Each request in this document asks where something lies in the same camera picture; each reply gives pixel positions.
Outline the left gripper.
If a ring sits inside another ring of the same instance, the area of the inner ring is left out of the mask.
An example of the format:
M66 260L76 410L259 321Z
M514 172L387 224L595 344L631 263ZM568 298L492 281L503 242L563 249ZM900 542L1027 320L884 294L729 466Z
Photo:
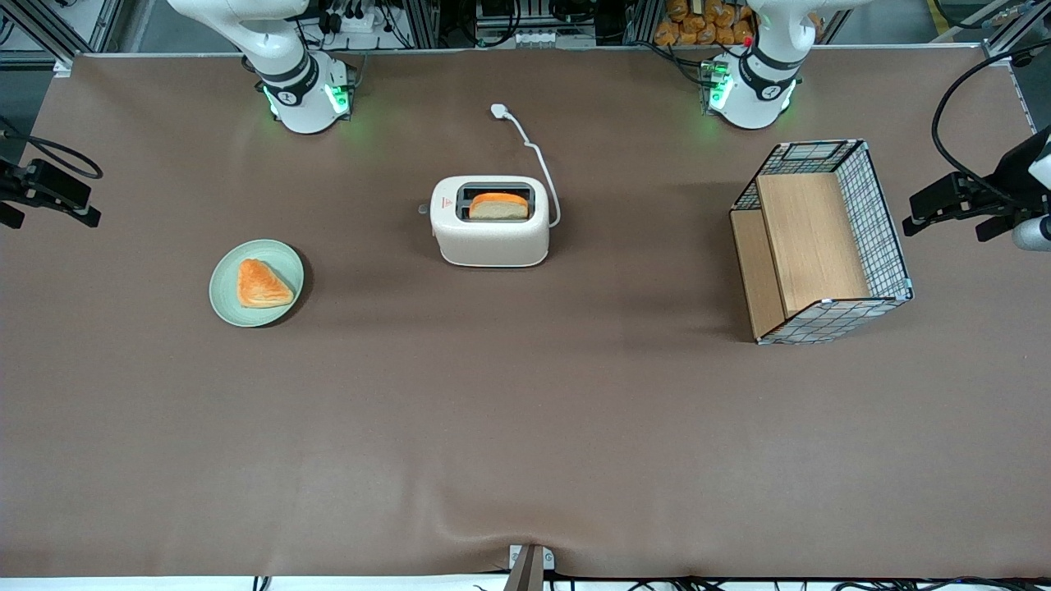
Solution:
M1050 125L1005 152L992 180L1018 207L1035 216L1049 213ZM965 220L1000 213L1000 197L961 172L950 172L909 198L910 217L903 235L911 238L931 222Z

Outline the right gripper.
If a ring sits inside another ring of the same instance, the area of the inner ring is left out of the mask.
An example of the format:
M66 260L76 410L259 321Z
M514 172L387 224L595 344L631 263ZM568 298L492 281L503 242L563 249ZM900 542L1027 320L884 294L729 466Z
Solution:
M96 228L102 213L89 205L91 189L71 174L34 158L26 168L1 157L1 202L27 204L27 199L69 212L76 221Z

